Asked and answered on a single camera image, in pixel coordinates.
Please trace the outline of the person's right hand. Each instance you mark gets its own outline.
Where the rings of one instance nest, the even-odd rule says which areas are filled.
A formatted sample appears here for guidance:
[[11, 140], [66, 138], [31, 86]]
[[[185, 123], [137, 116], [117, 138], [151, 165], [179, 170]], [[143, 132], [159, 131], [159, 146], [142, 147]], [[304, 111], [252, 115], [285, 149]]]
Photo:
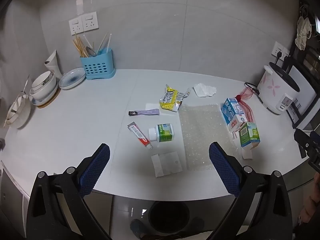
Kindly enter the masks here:
[[317, 210], [317, 205], [319, 204], [319, 173], [315, 174], [314, 180], [312, 182], [311, 194], [306, 198], [304, 202], [303, 209], [301, 210], [298, 217], [298, 224], [310, 222], [310, 219], [315, 214]]

